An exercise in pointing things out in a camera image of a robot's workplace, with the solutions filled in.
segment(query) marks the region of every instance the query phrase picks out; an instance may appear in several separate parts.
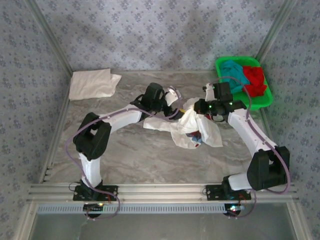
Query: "folded white towel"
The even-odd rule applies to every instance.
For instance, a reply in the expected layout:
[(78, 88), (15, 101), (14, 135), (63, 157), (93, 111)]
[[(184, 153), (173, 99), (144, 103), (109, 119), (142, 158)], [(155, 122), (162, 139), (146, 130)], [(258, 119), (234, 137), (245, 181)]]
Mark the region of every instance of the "folded white towel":
[(111, 74), (110, 68), (93, 71), (75, 71), (71, 78), (69, 99), (82, 100), (111, 97), (121, 75)]

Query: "cable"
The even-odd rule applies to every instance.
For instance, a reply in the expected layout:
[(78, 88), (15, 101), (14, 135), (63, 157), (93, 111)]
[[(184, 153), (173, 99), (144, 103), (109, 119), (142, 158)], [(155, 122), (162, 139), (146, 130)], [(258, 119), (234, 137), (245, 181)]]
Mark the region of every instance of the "cable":
[(236, 82), (238, 82), (239, 84), (241, 84), (243, 86), (243, 89), (246, 93), (246, 95), (248, 96), (248, 99), (249, 99), (249, 107), (247, 108), (246, 110), (246, 121), (248, 123), (248, 125), (250, 126), (250, 128), (252, 129), (252, 131), (255, 133), (255, 135), (265, 144), (267, 145), (271, 150), (272, 152), (277, 156), (277, 158), (280, 160), (283, 168), (284, 168), (284, 171), (285, 171), (285, 175), (286, 175), (286, 179), (287, 179), (287, 183), (286, 183), (286, 187), (283, 191), (273, 191), (273, 190), (270, 190), (270, 189), (266, 189), (267, 191), (273, 193), (273, 194), (285, 194), (289, 191), (290, 189), (290, 185), (291, 185), (291, 176), (290, 176), (290, 172), (289, 172), (289, 169), (284, 161), (284, 159), (281, 157), (281, 155), (277, 152), (277, 150), (269, 143), (267, 142), (267, 140), (255, 129), (255, 127), (253, 126), (253, 124), (251, 123), (250, 121), (250, 109), (251, 109), (251, 106), (252, 106), (252, 99), (250, 97), (250, 94), (246, 88), (246, 86), (238, 79), (236, 79), (235, 77), (233, 76), (222, 76), (222, 77), (219, 77), (217, 80), (220, 80), (220, 79), (233, 79), (235, 80)]
[(204, 189), (202, 189), (202, 194), (207, 195), (207, 191), (205, 191), (205, 193), (204, 193), (204, 190), (206, 190), (206, 187)]
[[(107, 116), (103, 116), (103, 117), (100, 117), (100, 118), (98, 118), (98, 119), (96, 119), (96, 120), (93, 120), (93, 121), (89, 122), (88, 124), (86, 124), (86, 125), (84, 125), (83, 127), (81, 127), (78, 131), (76, 131), (76, 133), (73, 134), (73, 135), (65, 142), (65, 145), (64, 145), (65, 153), (67, 154), (67, 156), (69, 157), (69, 159), (70, 159), (71, 161), (73, 161), (73, 163), (74, 163), (75, 165), (77, 165), (78, 168), (81, 170), (82, 176), (84, 177), (84, 180), (86, 181), (88, 187), (91, 188), (91, 189), (92, 189), (93, 191), (95, 191), (95, 192), (98, 192), (98, 193), (101, 193), (101, 194), (107, 194), (107, 195), (109, 195), (109, 196), (112, 196), (112, 197), (114, 197), (114, 198), (117, 200), (117, 202), (118, 202), (118, 207), (117, 207), (116, 211), (115, 211), (112, 215), (107, 216), (107, 217), (98, 218), (99, 220), (102, 220), (102, 219), (111, 219), (111, 218), (113, 218), (114, 216), (116, 216), (116, 215), (118, 214), (119, 210), (120, 210), (120, 207), (121, 207), (120, 199), (118, 198), (117, 195), (115, 195), (115, 194), (113, 194), (113, 193), (111, 193), (111, 192), (96, 189), (96, 188), (94, 188), (94, 187), (91, 185), (91, 183), (90, 183), (89, 180), (87, 179), (86, 173), (85, 173), (84, 169), (82, 168), (82, 166), (80, 165), (80, 163), (78, 163), (78, 162), (71, 156), (71, 154), (69, 153), (68, 147), (69, 147), (70, 143), (72, 142), (72, 140), (73, 140), (73, 138), (74, 138), (75, 136), (77, 136), (79, 133), (81, 133), (83, 130), (85, 130), (86, 128), (90, 127), (91, 125), (93, 125), (93, 124), (95, 124), (95, 123), (97, 123), (97, 122), (99, 122), (99, 121), (102, 121), (102, 120), (104, 120), (104, 119), (110, 119), (110, 118), (112, 118), (112, 117), (114, 117), (114, 116), (116, 116), (116, 115), (118, 115), (118, 114), (125, 113), (125, 112), (129, 112), (129, 111), (140, 111), (140, 112), (142, 112), (142, 113), (144, 113), (144, 114), (149, 115), (150, 117), (154, 117), (154, 118), (158, 118), (158, 119), (164, 119), (164, 120), (167, 120), (167, 121), (170, 120), (170, 118), (173, 118), (175, 115), (178, 114), (179, 109), (181, 108), (181, 98), (182, 98), (182, 97), (178, 94), (178, 92), (176, 91), (175, 88), (173, 88), (173, 87), (169, 87), (169, 88), (172, 89), (172, 90), (175, 92), (175, 94), (177, 95), (177, 97), (178, 97), (178, 99), (177, 99), (177, 101), (178, 101), (178, 108), (175, 110), (175, 112), (174, 112), (172, 115), (166, 116), (166, 117), (160, 117), (160, 116), (156, 116), (155, 114), (151, 114), (151, 113), (149, 113), (149, 112), (147, 112), (147, 111), (145, 111), (145, 110), (139, 109), (139, 108), (131, 107), (131, 108), (127, 108), (127, 109), (122, 109), (122, 110), (113, 112), (113, 113), (111, 113), (111, 114), (109, 114), (109, 115), (107, 115)], [(87, 214), (86, 216), (87, 216), (87, 218), (88, 218), (89, 220), (93, 220), (93, 221), (96, 221), (96, 220), (97, 220), (97, 218), (91, 218), (91, 217), (89, 217), (88, 214)]]
[(244, 201), (245, 201), (244, 206), (246, 206), (247, 205), (247, 199), (245, 198), (245, 196), (243, 196), (242, 194), (239, 194), (239, 198), (244, 199)]
[(79, 184), (80, 182), (78, 182), (78, 181), (73, 181), (73, 182), (70, 182), (70, 184), (69, 184), (69, 186), (68, 186), (68, 189), (71, 191), (71, 192), (76, 192), (75, 190), (72, 190), (71, 188), (70, 188), (70, 186), (71, 186), (71, 184)]

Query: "teal cloth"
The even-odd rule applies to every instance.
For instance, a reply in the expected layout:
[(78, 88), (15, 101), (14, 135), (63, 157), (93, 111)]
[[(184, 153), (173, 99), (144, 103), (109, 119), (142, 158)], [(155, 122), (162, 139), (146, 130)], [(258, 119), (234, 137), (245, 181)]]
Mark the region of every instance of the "teal cloth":
[[(220, 73), (222, 77), (234, 77), (241, 81), (244, 85), (250, 84), (249, 80), (244, 74), (244, 69), (241, 65), (233, 60), (224, 61), (220, 66)], [(242, 92), (243, 86), (231, 78), (222, 78), (222, 82), (228, 82), (232, 94)]]

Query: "glass panel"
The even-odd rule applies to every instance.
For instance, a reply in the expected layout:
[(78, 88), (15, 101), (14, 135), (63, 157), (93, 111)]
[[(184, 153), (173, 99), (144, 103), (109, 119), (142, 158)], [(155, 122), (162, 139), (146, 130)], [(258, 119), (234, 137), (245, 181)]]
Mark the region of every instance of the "glass panel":
[(294, 240), (286, 204), (258, 204), (245, 218), (223, 214), (38, 214), (29, 240)]

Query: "white cable tray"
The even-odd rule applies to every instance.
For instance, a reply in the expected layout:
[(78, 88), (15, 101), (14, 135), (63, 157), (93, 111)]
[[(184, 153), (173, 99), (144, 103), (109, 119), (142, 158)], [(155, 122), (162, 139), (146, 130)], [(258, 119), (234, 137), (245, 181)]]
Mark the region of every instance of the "white cable tray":
[[(104, 214), (112, 214), (118, 205), (104, 205)], [(216, 214), (225, 213), (223, 203), (192, 203), (192, 204), (122, 204), (119, 214)], [(75, 204), (40, 204), (38, 214), (83, 214), (83, 203)]]

